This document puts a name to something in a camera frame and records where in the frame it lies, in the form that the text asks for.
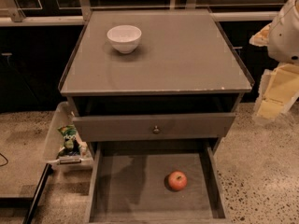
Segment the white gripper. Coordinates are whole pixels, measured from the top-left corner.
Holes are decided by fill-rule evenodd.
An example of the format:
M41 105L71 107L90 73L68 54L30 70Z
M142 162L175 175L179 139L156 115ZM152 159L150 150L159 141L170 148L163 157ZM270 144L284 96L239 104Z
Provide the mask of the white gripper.
M299 65L292 64L299 63L299 0L288 0L249 43L267 47L269 57L280 62L274 70L264 70L253 108L254 120L275 120L299 98Z

